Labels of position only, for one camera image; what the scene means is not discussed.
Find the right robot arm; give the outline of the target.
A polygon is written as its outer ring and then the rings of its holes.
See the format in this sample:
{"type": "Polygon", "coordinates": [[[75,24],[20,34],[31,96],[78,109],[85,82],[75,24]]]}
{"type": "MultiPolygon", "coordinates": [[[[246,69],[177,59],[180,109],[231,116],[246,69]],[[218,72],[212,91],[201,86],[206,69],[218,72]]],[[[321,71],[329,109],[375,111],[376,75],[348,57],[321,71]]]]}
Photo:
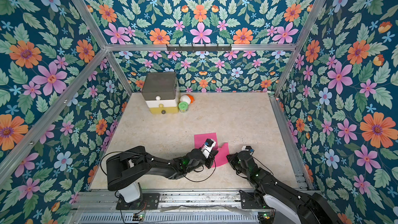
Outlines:
{"type": "Polygon", "coordinates": [[[276,209],[296,224],[341,224],[342,220],[320,194],[312,195],[282,183],[271,172],[259,167],[250,151],[227,156],[236,174],[255,189],[255,201],[276,209]]]}

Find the orange white plush toy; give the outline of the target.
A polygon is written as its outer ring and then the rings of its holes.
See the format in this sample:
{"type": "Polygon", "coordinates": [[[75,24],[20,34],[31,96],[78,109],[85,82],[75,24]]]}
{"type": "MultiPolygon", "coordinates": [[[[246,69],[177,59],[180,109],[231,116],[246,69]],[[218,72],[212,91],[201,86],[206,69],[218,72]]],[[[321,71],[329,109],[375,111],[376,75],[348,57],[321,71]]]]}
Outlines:
{"type": "Polygon", "coordinates": [[[186,102],[188,105],[195,101],[194,97],[190,94],[184,94],[180,97],[180,102],[186,102]]]}

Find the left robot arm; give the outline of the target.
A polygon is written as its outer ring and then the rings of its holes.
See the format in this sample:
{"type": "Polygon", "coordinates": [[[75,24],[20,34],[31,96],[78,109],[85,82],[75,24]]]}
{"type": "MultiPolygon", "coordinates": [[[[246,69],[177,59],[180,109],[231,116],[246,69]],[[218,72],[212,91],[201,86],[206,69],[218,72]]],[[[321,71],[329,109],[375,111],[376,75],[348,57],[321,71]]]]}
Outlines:
{"type": "Polygon", "coordinates": [[[201,167],[210,169],[215,164],[218,150],[209,142],[201,148],[195,148],[182,157],[166,160],[148,153],[144,146],[136,146],[127,151],[115,152],[106,160],[107,189],[118,191],[125,202],[132,202],[132,196],[123,191],[131,189],[142,176],[155,175],[177,180],[201,167]]]}

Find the green lidded can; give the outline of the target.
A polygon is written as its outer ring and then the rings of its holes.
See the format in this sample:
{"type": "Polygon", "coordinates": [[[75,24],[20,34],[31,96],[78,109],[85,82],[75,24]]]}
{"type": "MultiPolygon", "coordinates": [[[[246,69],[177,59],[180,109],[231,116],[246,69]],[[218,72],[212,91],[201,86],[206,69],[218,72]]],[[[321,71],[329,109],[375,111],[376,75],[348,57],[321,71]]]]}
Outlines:
{"type": "Polygon", "coordinates": [[[179,111],[180,111],[181,113],[185,113],[185,112],[187,112],[188,109],[189,109],[189,104],[188,104],[187,102],[180,102],[180,103],[178,104],[178,108],[179,108],[179,111]]]}

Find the pink square paper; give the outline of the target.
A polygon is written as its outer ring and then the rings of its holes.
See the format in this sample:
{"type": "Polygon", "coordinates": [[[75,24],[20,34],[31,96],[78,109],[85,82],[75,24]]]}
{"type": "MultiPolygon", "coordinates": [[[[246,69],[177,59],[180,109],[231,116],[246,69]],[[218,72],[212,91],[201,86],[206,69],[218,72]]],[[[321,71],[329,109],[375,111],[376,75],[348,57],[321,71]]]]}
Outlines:
{"type": "Polygon", "coordinates": [[[221,167],[228,163],[227,155],[230,154],[229,144],[224,143],[221,147],[218,148],[218,153],[215,156],[212,168],[221,167]]]}

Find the small drawer cabinet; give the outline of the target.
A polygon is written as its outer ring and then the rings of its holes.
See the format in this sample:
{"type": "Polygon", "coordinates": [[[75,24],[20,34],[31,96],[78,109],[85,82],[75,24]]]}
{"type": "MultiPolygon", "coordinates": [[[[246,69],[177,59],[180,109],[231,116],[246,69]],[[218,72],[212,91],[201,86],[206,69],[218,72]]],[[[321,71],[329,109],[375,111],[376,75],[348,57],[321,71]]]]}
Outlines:
{"type": "Polygon", "coordinates": [[[142,96],[152,114],[178,113],[179,86],[176,73],[148,73],[142,96]]]}

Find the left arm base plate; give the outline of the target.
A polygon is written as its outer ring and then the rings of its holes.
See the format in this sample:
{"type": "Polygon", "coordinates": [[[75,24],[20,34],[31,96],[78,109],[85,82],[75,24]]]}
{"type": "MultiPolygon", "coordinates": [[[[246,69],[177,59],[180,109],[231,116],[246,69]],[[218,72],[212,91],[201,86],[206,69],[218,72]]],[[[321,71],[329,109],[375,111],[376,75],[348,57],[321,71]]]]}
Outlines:
{"type": "Polygon", "coordinates": [[[153,210],[159,205],[160,194],[144,193],[137,200],[127,203],[122,195],[118,197],[116,210],[153,210]]]}

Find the black hook rail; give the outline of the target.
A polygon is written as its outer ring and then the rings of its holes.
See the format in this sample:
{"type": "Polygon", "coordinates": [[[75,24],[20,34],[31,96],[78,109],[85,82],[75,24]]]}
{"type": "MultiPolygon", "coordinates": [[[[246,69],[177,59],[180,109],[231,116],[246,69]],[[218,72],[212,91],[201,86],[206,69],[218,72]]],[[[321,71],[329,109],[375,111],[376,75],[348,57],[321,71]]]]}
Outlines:
{"type": "Polygon", "coordinates": [[[218,51],[232,51],[231,45],[166,45],[167,51],[186,51],[186,52],[196,52],[196,51],[208,51],[208,52],[218,52],[218,51]]]}

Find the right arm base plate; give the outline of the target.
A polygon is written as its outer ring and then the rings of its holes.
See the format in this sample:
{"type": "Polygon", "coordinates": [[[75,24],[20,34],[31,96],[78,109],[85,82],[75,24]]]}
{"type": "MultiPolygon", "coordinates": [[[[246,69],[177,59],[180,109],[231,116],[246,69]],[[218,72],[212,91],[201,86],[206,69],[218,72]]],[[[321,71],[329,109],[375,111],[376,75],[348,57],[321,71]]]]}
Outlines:
{"type": "Polygon", "coordinates": [[[263,209],[264,203],[260,199],[260,195],[257,192],[248,192],[239,190],[240,203],[242,209],[263,209]]]}

